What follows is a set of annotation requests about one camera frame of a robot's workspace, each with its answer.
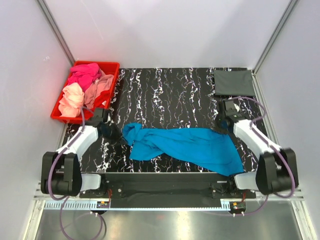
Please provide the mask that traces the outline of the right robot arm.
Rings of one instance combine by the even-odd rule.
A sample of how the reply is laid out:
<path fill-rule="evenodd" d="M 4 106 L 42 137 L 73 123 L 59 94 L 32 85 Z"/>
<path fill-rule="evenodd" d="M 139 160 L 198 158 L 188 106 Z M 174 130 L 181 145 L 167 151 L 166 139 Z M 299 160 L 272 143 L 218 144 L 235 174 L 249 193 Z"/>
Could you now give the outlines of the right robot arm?
<path fill-rule="evenodd" d="M 233 134 L 244 142 L 258 160 L 256 171 L 237 172 L 228 176 L 227 192 L 232 198 L 239 198 L 245 190 L 259 191 L 268 196 L 274 194 L 288 199 L 299 186 L 296 154 L 291 148 L 283 148 L 263 134 L 256 122 L 266 115 L 266 108 L 260 103 L 261 116 L 254 119 L 237 109 L 235 97 L 218 103 L 216 130 Z"/>

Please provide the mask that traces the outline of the blue t shirt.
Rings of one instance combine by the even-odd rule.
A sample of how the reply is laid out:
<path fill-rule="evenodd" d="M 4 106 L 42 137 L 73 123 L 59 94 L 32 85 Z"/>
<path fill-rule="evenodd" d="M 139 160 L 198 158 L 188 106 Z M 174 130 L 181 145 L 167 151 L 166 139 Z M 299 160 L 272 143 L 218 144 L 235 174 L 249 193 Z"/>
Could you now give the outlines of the blue t shirt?
<path fill-rule="evenodd" d="M 136 161 L 166 154 L 227 177 L 244 172 L 232 139 L 209 128 L 159 129 L 129 123 L 122 134 L 132 147 L 130 158 Z"/>

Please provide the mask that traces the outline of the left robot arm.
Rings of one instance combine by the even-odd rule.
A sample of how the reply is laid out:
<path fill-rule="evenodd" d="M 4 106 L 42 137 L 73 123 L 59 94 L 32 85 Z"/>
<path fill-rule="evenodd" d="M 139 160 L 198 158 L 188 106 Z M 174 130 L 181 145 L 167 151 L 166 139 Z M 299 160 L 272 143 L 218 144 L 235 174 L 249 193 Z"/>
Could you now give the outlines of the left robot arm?
<path fill-rule="evenodd" d="M 82 119 L 82 126 L 65 145 L 43 155 L 41 192 L 56 201 L 87 191 L 103 198 L 108 193 L 103 177 L 98 173 L 82 173 L 80 168 L 84 153 L 99 138 L 107 139 L 112 145 L 126 144 L 121 130 L 113 121 L 112 112 L 105 108 L 96 108 L 90 119 Z"/>

